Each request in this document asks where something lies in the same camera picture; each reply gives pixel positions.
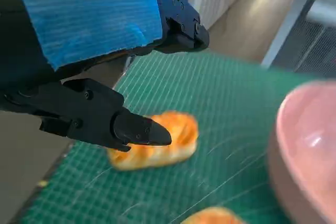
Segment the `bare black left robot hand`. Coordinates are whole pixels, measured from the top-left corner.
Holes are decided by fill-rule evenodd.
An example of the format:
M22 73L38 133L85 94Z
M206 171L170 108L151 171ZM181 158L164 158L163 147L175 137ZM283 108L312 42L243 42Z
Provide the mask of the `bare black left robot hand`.
M201 51L209 34L188 0L1 0L1 110L42 131L123 152L167 146L168 130L124 107L89 68L153 50Z

